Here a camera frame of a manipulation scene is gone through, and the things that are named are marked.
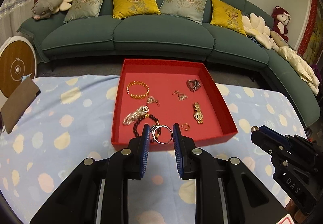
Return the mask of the small gold hoop earring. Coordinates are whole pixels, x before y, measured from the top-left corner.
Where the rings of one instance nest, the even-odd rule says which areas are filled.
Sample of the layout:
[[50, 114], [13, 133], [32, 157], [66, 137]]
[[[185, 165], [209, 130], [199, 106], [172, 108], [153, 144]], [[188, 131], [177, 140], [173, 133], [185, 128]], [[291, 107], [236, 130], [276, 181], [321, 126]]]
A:
[[181, 129], [184, 130], [184, 131], [189, 131], [190, 130], [190, 125], [187, 124], [187, 123], [184, 123], [181, 125]]

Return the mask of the gold wristwatch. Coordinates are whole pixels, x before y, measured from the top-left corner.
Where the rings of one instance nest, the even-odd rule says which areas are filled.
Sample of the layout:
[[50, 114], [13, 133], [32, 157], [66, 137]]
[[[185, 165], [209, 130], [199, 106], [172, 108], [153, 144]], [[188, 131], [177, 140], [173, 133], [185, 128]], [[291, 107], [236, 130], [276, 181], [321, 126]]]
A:
[[203, 114], [200, 108], [200, 105], [198, 102], [193, 103], [193, 109], [194, 109], [194, 119], [197, 121], [198, 124], [203, 124]]

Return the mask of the silver wristwatch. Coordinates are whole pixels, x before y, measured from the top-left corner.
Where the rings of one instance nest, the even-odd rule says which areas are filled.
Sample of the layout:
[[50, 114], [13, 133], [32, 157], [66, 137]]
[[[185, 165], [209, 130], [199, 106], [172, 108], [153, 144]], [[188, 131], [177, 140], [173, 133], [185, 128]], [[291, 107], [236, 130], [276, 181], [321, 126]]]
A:
[[187, 80], [186, 84], [187, 84], [188, 89], [191, 92], [196, 92], [196, 91], [198, 91], [201, 88], [200, 81], [197, 80], [197, 79]]

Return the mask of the red jewelry tray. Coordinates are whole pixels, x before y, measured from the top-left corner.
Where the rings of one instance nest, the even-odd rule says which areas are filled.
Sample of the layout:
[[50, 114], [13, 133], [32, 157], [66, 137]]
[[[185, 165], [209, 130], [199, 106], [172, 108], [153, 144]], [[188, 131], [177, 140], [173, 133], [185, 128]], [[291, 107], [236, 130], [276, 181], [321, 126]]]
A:
[[[197, 79], [201, 88], [191, 92], [187, 80]], [[172, 92], [178, 90], [188, 96], [179, 101]], [[147, 104], [147, 99], [133, 99], [130, 94], [149, 93], [158, 102], [148, 105], [149, 113], [160, 124], [172, 128], [178, 123], [182, 135], [192, 138], [197, 146], [220, 144], [238, 132], [227, 105], [212, 76], [202, 63], [176, 60], [125, 59], [115, 101], [111, 143], [116, 150], [125, 148], [133, 138], [133, 125], [124, 125], [126, 115]], [[203, 124], [194, 119], [193, 103], [198, 102]], [[190, 125], [189, 131], [181, 125]]]

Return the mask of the cream quilted blanket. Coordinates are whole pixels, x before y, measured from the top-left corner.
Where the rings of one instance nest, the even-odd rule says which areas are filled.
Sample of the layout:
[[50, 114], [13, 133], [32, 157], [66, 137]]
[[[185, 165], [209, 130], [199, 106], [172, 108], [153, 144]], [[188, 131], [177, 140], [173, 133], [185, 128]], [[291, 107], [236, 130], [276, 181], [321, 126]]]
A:
[[320, 81], [308, 63], [288, 46], [277, 47], [275, 51], [292, 66], [299, 77], [307, 83], [313, 94], [317, 96]]

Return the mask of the beige small cushion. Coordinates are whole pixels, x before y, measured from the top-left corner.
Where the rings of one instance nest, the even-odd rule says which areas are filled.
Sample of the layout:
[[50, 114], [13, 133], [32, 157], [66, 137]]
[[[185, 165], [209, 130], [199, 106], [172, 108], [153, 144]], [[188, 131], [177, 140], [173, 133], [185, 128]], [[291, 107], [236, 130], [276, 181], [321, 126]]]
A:
[[271, 37], [278, 47], [288, 46], [287, 42], [273, 30], [271, 30]]

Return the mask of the cream flower cushion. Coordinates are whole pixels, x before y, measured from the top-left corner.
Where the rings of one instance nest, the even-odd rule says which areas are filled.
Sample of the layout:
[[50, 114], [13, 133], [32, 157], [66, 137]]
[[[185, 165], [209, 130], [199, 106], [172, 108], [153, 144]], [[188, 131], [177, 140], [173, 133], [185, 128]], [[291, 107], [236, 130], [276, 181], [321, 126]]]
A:
[[255, 38], [264, 48], [272, 49], [271, 30], [261, 16], [254, 13], [251, 13], [249, 17], [242, 15], [242, 24], [247, 36]]

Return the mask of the red plush monkey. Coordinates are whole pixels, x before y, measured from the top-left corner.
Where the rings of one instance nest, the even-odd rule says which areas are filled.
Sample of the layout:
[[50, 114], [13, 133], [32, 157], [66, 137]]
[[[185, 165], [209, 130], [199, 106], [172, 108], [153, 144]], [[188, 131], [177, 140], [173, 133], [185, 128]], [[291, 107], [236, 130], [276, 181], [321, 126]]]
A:
[[282, 7], [275, 6], [273, 9], [272, 18], [274, 19], [273, 31], [278, 33], [283, 40], [288, 42], [288, 29], [286, 27], [291, 21], [290, 14]]

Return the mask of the green sectional sofa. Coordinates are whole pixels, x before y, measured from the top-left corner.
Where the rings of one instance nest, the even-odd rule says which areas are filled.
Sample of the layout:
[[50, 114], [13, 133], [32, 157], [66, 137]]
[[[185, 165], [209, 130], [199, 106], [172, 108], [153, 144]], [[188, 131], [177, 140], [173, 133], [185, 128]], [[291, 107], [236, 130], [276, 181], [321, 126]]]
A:
[[[273, 18], [247, 0], [221, 0], [243, 15]], [[309, 86], [273, 50], [260, 47], [233, 30], [211, 25], [212, 5], [206, 2], [202, 24], [172, 15], [137, 15], [115, 19], [113, 0], [104, 0], [98, 16], [64, 22], [65, 13], [48, 19], [27, 19], [19, 32], [29, 36], [45, 63], [74, 57], [124, 55], [174, 57], [249, 69], [267, 88], [288, 98], [306, 127], [320, 117], [320, 107]]]

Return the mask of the yellow embroidered cushion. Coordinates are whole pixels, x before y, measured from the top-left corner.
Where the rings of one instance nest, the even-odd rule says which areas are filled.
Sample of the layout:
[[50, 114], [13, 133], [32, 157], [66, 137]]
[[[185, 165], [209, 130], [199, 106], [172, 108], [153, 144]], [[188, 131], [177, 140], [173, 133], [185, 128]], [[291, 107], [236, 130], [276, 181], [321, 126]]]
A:
[[241, 10], [226, 4], [221, 0], [211, 0], [212, 19], [210, 24], [233, 30], [246, 36], [242, 23]]
[[113, 0], [112, 17], [125, 19], [136, 15], [160, 15], [156, 0]]

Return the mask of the grey embroidered cushion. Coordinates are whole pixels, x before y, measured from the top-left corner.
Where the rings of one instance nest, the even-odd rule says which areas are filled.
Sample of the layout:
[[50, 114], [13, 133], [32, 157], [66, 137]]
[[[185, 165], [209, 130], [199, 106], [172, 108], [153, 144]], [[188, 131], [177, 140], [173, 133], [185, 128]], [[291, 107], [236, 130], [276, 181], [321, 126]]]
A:
[[161, 14], [178, 16], [202, 24], [207, 0], [163, 0]]
[[98, 17], [104, 0], [73, 0], [63, 23], [77, 19]]

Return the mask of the left yellow embroidered cushion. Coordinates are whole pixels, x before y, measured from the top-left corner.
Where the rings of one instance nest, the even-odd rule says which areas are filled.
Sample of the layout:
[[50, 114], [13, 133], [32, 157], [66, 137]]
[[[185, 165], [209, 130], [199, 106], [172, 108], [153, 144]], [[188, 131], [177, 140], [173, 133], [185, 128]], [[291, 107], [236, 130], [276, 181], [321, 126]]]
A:
[[112, 17], [125, 19], [136, 15], [160, 15], [156, 0], [113, 0]]

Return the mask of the left grey embroidered cushion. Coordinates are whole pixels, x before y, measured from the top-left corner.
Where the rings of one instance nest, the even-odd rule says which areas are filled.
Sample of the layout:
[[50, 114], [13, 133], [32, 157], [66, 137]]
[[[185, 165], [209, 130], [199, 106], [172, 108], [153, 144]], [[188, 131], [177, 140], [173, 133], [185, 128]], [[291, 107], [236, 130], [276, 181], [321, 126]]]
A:
[[63, 23], [77, 19], [98, 17], [104, 0], [73, 0]]

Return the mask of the white round wood-faced appliance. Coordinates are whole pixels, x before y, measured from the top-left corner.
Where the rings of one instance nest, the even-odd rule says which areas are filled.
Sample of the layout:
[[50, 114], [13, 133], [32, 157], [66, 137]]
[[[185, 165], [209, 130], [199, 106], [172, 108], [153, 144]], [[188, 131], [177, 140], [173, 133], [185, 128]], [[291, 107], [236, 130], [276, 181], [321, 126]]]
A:
[[1, 105], [7, 101], [25, 76], [37, 75], [37, 60], [32, 44], [22, 36], [8, 38], [1, 45]]

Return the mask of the grey plush pig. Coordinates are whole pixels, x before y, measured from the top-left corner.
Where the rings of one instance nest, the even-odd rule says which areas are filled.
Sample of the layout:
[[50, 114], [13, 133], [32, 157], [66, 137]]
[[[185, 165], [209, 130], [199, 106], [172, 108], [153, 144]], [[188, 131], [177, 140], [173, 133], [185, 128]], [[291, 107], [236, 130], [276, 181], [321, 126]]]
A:
[[32, 18], [41, 20], [50, 18], [59, 11], [59, 6], [64, 0], [38, 0], [32, 7]]

